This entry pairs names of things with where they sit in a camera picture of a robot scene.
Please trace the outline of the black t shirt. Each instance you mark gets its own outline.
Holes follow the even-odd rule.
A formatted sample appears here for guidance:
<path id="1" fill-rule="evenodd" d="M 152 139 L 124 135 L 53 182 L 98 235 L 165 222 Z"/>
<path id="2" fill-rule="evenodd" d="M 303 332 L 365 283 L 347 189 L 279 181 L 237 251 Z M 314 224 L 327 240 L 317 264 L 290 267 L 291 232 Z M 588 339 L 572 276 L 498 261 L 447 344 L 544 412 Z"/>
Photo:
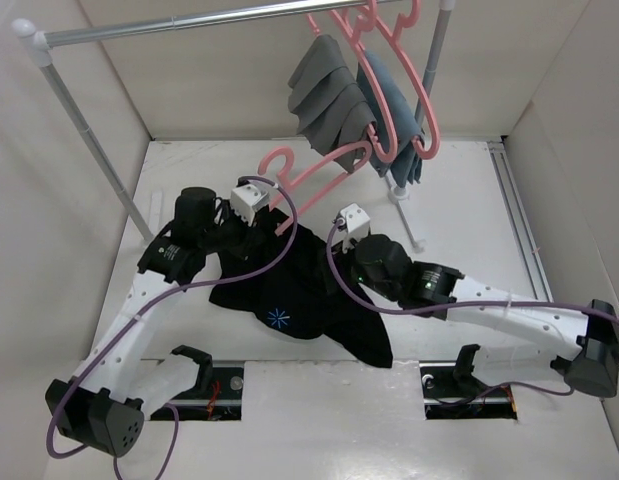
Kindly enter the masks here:
<path id="1" fill-rule="evenodd" d="M 340 289 L 327 291 L 322 271 L 325 254 L 325 241 L 300 225 L 293 245 L 277 265 L 254 278 L 214 286 L 209 301 L 250 312 L 266 327 L 295 339 L 325 335 L 357 360 L 391 368 L 393 353 L 381 315 Z"/>

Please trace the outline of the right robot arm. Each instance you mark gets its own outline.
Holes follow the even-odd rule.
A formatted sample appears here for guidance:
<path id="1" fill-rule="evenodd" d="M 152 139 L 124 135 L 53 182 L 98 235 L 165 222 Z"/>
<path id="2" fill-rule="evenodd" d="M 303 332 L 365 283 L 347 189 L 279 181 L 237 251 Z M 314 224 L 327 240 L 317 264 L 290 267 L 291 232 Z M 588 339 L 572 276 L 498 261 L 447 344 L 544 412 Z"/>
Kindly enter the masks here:
<path id="1" fill-rule="evenodd" d="M 451 369 L 462 393 L 545 380 L 592 397 L 618 393 L 619 317 L 605 301 L 581 306 L 514 295 L 415 261 L 384 234 L 327 243 L 320 260 L 332 290 L 373 312 L 470 324 L 521 340 L 514 347 L 463 346 Z"/>

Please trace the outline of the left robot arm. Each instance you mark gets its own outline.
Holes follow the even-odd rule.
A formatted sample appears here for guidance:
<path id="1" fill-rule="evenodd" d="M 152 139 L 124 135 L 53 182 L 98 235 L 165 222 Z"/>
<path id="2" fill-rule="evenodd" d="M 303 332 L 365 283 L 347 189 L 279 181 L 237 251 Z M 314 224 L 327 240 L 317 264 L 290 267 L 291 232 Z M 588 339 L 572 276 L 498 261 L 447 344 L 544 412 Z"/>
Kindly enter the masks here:
<path id="1" fill-rule="evenodd" d="M 212 358 L 186 345 L 144 376 L 143 355 L 170 310 L 186 291 L 222 284 L 197 280 L 207 258 L 254 247 L 269 194 L 261 178 L 243 176 L 227 199 L 205 187 L 187 187 L 174 214 L 144 250 L 130 290 L 113 323 L 67 381 L 45 393 L 52 415 L 46 449 L 65 459 L 86 448 L 114 459 L 135 445 L 144 423 L 181 393 L 201 396 L 211 387 Z"/>

